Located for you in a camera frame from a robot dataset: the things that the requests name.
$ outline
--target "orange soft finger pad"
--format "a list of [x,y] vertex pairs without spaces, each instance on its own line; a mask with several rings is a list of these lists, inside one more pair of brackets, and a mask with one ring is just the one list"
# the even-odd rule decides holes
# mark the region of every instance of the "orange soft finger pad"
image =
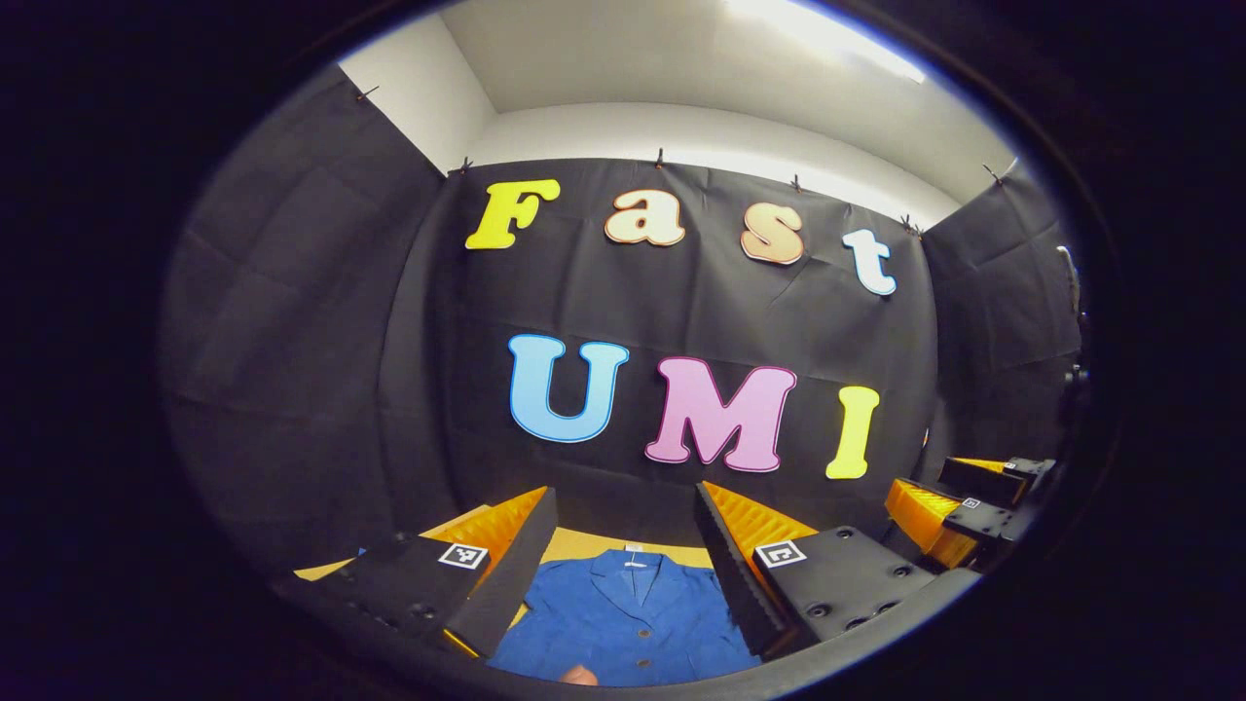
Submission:
[[897,479],[887,494],[887,513],[900,530],[930,555],[947,568],[958,567],[978,545],[978,542],[943,528],[943,519],[961,503],[936,494],[911,482]]
[[735,542],[735,547],[740,549],[740,554],[744,555],[745,562],[749,563],[749,568],[763,586],[765,586],[765,579],[758,572],[758,564],[753,562],[753,550],[758,545],[805,538],[817,533],[796,519],[764,504],[758,504],[748,497],[741,497],[708,482],[701,484],[705,486],[710,499],[714,501],[718,513],[723,515],[731,540]]
[[515,537],[523,528],[523,522],[528,519],[533,507],[546,493],[545,487],[538,487],[532,492],[525,492],[513,499],[507,499],[501,504],[477,514],[465,522],[457,523],[429,538],[445,543],[459,543],[461,545],[475,545],[485,548],[490,554],[488,568],[480,581],[485,581],[493,568],[502,562],[506,550],[510,549]]

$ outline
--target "black fabric backdrop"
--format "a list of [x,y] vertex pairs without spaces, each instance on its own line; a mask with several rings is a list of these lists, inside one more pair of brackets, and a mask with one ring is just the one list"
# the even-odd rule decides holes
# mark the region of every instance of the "black fabric backdrop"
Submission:
[[[376,372],[442,176],[336,66],[222,164],[168,271],[161,381],[191,479],[260,568],[351,557],[396,525]],[[456,513],[440,471],[421,508]]]
[[[206,189],[168,276],[162,383],[174,438],[206,504],[263,569],[350,557],[543,484],[558,489],[562,525],[623,539],[699,544],[701,479],[819,529],[882,538],[896,477],[928,477],[953,452],[1054,453],[1078,335],[1054,252],[1068,242],[1024,173],[920,242],[826,195],[682,164],[533,161],[444,179],[356,95],[331,67],[270,115]],[[511,248],[464,247],[490,184],[546,178],[562,192]],[[614,197],[639,188],[679,198],[683,240],[604,235]],[[795,264],[741,250],[756,202],[800,213]],[[893,294],[858,281],[841,240],[857,228],[891,248]],[[567,344],[551,407],[568,416],[584,400],[579,345],[629,350],[604,432],[562,445],[515,423],[517,332]],[[710,466],[695,452],[683,464],[645,458],[667,393],[657,366],[672,356],[706,361],[724,398],[755,367],[796,374],[778,471],[726,468],[731,443]],[[827,481],[849,385],[881,396],[870,469]]]
[[[1064,374],[1082,347],[1068,265],[1079,259],[1024,167],[922,237],[938,311],[937,435],[957,456],[1057,457]],[[930,456],[931,478],[939,451]]]
[[[554,178],[562,192],[540,204],[511,248],[464,242],[495,182]],[[670,247],[619,244],[603,233],[616,195],[672,192],[687,235]],[[744,210],[756,202],[795,208],[806,254],[795,264],[753,260],[740,248]],[[878,296],[857,280],[841,235],[868,228],[891,247],[883,269],[898,281]],[[567,344],[556,362],[551,407],[583,407],[581,342],[625,346],[609,426],[584,443],[542,441],[508,406],[507,340],[540,332]],[[917,238],[875,212],[758,177],[618,159],[552,159],[452,172],[420,227],[394,300],[380,402],[396,509],[420,513],[441,476],[461,506],[497,503],[542,484],[558,488],[562,525],[611,537],[699,544],[693,486],[706,479],[759,499],[814,528],[852,524],[875,538],[883,498],[910,476],[934,398],[934,305]],[[660,360],[706,361],[724,398],[754,367],[799,376],[787,397],[776,472],[746,474],[695,456],[684,464],[644,457],[665,400]],[[844,411],[840,388],[877,391],[857,481],[827,481]],[[692,440],[685,440],[692,448]]]

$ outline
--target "letter m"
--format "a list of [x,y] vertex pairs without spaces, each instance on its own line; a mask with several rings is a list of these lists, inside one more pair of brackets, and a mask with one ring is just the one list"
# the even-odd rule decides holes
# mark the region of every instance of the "letter m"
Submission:
[[683,463],[690,452],[684,447],[690,430],[701,463],[710,464],[739,435],[735,449],[724,462],[734,471],[768,473],[779,468],[775,445],[787,392],[796,376],[784,369],[754,369],[728,405],[718,393],[709,366],[697,359],[665,359],[658,372],[667,379],[667,408],[658,440],[644,454],[659,463]]

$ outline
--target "blue jacket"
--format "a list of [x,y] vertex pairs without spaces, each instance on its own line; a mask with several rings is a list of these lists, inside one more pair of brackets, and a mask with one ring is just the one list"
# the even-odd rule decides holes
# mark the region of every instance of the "blue jacket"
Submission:
[[[633,560],[644,568],[627,567]],[[531,609],[490,666],[557,680],[576,665],[602,686],[679,684],[759,664],[730,619],[714,570],[655,553],[607,550],[537,570]]]

